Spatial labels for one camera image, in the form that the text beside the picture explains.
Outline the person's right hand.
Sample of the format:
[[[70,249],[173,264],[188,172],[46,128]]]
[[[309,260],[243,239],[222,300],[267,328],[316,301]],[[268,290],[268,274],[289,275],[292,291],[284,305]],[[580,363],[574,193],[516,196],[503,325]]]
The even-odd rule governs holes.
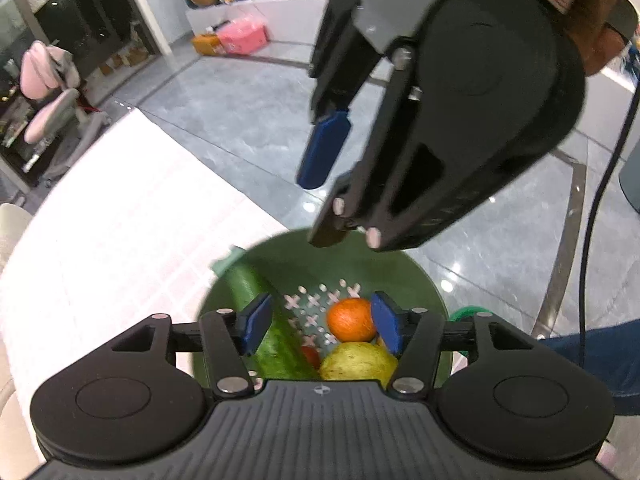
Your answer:
[[[625,49],[626,41],[606,22],[618,0],[575,0],[565,30],[576,44],[587,77],[607,66]]]

